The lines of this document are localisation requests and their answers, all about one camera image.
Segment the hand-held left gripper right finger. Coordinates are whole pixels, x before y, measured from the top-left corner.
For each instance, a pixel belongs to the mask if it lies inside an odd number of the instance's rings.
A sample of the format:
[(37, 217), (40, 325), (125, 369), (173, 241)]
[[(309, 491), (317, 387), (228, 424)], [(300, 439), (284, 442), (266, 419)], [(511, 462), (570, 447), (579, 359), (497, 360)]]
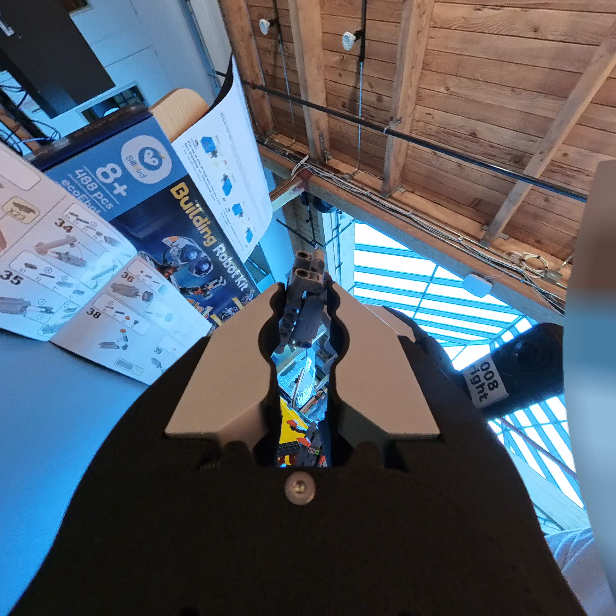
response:
[(413, 343), (337, 283), (327, 288), (330, 339), (327, 464), (341, 466), (360, 443), (382, 458), (397, 441), (434, 440), (441, 432), (405, 354)]

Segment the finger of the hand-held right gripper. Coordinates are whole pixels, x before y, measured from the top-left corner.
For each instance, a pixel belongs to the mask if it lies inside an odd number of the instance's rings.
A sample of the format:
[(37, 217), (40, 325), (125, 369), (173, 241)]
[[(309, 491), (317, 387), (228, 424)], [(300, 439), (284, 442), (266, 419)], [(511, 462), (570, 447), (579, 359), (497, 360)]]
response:
[(364, 307), (391, 327), (398, 336), (406, 336), (410, 341), (416, 340), (412, 327), (385, 307), (373, 304), (364, 304)]

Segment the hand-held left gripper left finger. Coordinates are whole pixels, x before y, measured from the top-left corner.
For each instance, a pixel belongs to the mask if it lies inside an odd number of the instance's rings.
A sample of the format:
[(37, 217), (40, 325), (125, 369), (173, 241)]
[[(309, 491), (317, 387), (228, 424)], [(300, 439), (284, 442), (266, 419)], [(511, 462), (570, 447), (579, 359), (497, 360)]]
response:
[(258, 464), (277, 459), (280, 394), (272, 353), (280, 343), (285, 286), (275, 283), (210, 337), (165, 428), (169, 437), (244, 443)]

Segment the grey brick assembly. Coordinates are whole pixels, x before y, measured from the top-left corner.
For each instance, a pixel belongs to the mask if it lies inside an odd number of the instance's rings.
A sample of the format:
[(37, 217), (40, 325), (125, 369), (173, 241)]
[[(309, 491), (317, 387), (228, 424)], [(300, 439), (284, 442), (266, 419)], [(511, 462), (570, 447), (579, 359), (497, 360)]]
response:
[(331, 281), (322, 250), (296, 252), (280, 321), (280, 344), (275, 353), (281, 354), (287, 346), (309, 349), (319, 337), (321, 324), (327, 329), (330, 327), (331, 319), (325, 306), (327, 284)]

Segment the skylight window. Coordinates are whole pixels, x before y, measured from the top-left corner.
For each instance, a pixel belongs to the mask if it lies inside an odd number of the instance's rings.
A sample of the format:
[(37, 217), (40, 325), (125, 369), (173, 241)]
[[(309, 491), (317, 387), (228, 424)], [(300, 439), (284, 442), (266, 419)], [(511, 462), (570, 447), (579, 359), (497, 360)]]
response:
[[(493, 295), (476, 297), (463, 279), (366, 224), (354, 226), (354, 282), (361, 302), (403, 312), (444, 347), (460, 370), (536, 325)], [(585, 509), (563, 394), (518, 406), (489, 425), (509, 453)]]

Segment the yellow plastic bin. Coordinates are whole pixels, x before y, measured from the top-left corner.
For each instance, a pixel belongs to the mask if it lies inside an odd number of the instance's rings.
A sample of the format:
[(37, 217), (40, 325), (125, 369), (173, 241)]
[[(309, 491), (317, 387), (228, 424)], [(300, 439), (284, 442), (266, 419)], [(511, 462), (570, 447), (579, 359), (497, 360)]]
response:
[(282, 423), (277, 451), (277, 465), (286, 466), (283, 462), (288, 461), (288, 458), (285, 460), (279, 457), (280, 444), (295, 441), (297, 437), (303, 436), (310, 422), (301, 413), (291, 408), (283, 397), (280, 399), (280, 407)]

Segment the grey and orange robot model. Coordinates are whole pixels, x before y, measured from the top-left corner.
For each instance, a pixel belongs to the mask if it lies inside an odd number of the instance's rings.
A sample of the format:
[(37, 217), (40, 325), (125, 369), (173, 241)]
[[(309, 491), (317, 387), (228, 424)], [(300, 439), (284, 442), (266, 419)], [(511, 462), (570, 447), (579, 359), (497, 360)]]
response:
[(327, 467), (319, 423), (312, 421), (303, 436), (280, 444), (279, 457), (285, 460), (288, 458), (288, 461), (283, 462), (286, 466)]

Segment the blue robot kit box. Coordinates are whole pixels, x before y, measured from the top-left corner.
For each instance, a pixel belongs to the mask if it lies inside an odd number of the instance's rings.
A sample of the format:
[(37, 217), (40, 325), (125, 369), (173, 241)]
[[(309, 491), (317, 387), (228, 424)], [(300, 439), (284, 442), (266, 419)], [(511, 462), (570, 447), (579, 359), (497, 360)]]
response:
[(144, 105), (44, 143), (27, 160), (108, 221), (213, 327), (260, 294)]

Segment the white instruction booklet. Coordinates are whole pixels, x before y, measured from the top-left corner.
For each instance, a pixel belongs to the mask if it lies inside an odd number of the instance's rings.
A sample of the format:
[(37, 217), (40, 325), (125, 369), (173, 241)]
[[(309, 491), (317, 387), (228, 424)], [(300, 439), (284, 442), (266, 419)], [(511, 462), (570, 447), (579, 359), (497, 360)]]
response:
[(4, 144), (1, 327), (145, 384), (211, 328), (108, 222)]

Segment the wooden chair back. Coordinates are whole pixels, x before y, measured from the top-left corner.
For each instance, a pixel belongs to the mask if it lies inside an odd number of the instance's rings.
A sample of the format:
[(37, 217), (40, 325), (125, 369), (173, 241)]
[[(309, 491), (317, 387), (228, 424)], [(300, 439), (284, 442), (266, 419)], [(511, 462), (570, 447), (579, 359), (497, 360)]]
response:
[(204, 98), (192, 89), (173, 89), (149, 107), (169, 142), (174, 142), (210, 109)]

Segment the black monitor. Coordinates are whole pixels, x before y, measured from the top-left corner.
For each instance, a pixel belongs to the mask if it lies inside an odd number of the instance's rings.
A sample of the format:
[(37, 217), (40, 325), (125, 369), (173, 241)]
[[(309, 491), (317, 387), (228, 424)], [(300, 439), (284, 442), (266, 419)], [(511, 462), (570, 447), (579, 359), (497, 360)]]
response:
[(115, 85), (60, 1), (1, 1), (1, 68), (50, 118)]

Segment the black ceiling rail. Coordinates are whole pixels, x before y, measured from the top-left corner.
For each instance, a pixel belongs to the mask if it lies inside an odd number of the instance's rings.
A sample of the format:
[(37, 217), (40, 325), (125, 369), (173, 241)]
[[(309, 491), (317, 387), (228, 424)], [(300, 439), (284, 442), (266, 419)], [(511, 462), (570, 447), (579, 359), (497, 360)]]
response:
[(406, 143), (417, 145), (429, 151), (440, 153), (447, 157), (453, 158), (457, 161), (461, 161), (461, 162), (464, 162), (470, 165), (474, 165), (486, 171), (491, 171), (492, 173), (496, 173), (504, 177), (510, 178), (514, 181), (522, 182), (532, 187), (541, 188), (551, 193), (554, 193), (556, 195), (572, 198), (573, 200), (579, 201), (581, 203), (586, 203), (588, 201), (587, 193), (582, 193), (574, 189), (569, 189), (567, 187), (564, 187), (561, 184), (557, 184), (551, 181), (545, 181), (545, 180), (533, 177), (523, 172), (514, 171), (508, 167), (504, 167), (501, 165), (497, 165), (495, 163), (491, 163), (487, 161), (486, 159), (472, 156), (468, 153), (452, 149), (446, 145), (436, 143), (433, 141), (429, 141), (426, 139), (422, 139), (415, 135), (401, 133), (395, 130), (392, 126), (389, 126), (389, 125), (385, 126), (379, 123), (375, 123), (373, 121), (361, 119), (358, 116), (351, 115), (345, 112), (341, 112), (339, 110), (331, 109), (331, 108), (328, 108), (320, 104), (312, 103), (312, 102), (309, 102), (297, 96), (286, 94), (282, 92), (281, 90), (277, 90), (277, 89), (270, 88), (268, 86), (256, 84), (255, 82), (251, 82), (243, 78), (240, 78), (240, 81), (242, 85), (247, 86), (251, 90), (259, 90), (263, 93), (269, 94), (277, 98), (281, 98), (290, 103), (302, 105), (303, 107), (309, 108), (311, 110), (325, 113), (328, 116), (332, 116), (337, 119), (348, 121), (357, 126), (365, 127), (374, 132), (381, 133), (389, 137), (393, 137), (395, 139), (404, 141)]

